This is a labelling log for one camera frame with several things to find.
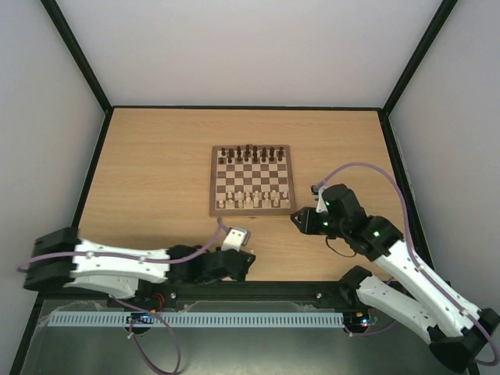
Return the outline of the wooden chessboard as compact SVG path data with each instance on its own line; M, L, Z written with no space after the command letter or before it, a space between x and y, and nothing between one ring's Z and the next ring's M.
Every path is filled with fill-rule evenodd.
M288 191L291 209L216 209L216 193L228 191ZM209 185L209 215L215 216L285 216L296 210L295 188L291 164L291 150L286 164L215 164L211 159Z

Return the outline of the black aluminium rail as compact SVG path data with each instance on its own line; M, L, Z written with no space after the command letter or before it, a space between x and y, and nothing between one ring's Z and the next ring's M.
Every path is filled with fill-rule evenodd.
M369 309L348 297L338 281L220 281L212 284L161 284L127 303L146 309L182 309L196 302L292 302L318 309L358 312Z

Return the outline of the light pieces on board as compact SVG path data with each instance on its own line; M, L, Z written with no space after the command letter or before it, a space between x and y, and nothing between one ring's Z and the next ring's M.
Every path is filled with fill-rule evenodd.
M291 209L288 191L228 191L216 193L216 209Z

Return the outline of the black frame post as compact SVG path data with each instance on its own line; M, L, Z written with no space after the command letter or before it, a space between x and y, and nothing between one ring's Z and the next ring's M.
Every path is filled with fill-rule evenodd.
M67 22L63 11L60 9L58 2L55 0L40 0L40 3L43 5L48 17L58 31L59 36L71 54L73 61L76 63L102 111L104 113L109 112L113 106L102 89L91 64L84 54L76 36L71 30L71 27Z
M399 99L402 97L405 89L408 87L411 79L418 70L421 62L430 50L430 47L439 35L442 27L445 25L458 2L458 0L441 1L384 104L383 111L387 114L387 116L391 114L395 106L398 104Z

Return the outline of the black frame post left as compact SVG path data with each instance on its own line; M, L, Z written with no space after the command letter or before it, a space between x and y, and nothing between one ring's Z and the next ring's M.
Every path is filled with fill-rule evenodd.
M67 22L63 11L60 9L58 2L55 0L40 0L40 3L43 5L48 17L58 31L59 36L71 54L73 61L76 63L102 111L104 113L109 112L113 106L102 89L91 64L84 54L76 36L71 30L71 27Z

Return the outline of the black frame post right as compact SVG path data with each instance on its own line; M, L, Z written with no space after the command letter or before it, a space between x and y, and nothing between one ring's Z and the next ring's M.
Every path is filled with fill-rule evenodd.
M458 0L441 1L384 104L383 111L387 114L387 116L391 114L395 106L398 104L399 99L402 97L405 89L408 87L411 79L418 70L421 62L430 50L430 47L439 35L442 27L445 25L458 2Z

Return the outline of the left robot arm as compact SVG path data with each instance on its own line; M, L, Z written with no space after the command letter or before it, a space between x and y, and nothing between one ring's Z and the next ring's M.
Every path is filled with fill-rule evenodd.
M149 296L162 284L243 281L255 261L243 249L249 236L245 229L230 228L213 251L207 245L137 250L82 239L77 228L67 227L35 241L31 259L20 266L26 274L23 287L36 292L81 288L129 299Z

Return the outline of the dark chess pieces row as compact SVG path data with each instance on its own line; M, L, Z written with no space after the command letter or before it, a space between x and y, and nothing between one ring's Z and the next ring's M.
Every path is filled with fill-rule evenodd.
M212 148L215 164L286 164L290 156L288 145L217 145Z

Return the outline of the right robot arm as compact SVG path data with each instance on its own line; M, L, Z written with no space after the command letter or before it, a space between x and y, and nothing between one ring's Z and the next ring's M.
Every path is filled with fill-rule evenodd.
M499 315L467 301L418 255L402 232L382 216L369 216L355 193L343 184L314 190L316 207L291 214L303 234L342 239L393 276L398 291L361 266L340 280L342 300L371 306L412 330L433 356L455 373L465 371L499 325Z

